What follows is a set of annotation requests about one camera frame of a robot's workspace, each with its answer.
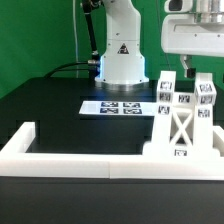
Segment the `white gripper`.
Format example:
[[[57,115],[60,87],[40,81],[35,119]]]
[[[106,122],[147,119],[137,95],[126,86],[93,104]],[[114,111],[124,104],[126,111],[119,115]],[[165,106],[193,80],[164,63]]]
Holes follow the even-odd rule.
[[[186,78],[194,78],[192,57],[224,57],[224,0],[166,0],[164,52],[179,54]]]

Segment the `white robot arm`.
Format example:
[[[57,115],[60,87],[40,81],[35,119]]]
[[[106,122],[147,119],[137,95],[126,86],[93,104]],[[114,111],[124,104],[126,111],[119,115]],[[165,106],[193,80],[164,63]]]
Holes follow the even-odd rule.
[[[131,0],[103,0],[106,9],[106,51],[95,84],[112,90],[146,85],[145,58],[140,53],[141,15]],[[196,69],[191,57],[224,57],[224,0],[166,0],[161,47],[178,54],[185,76]]]

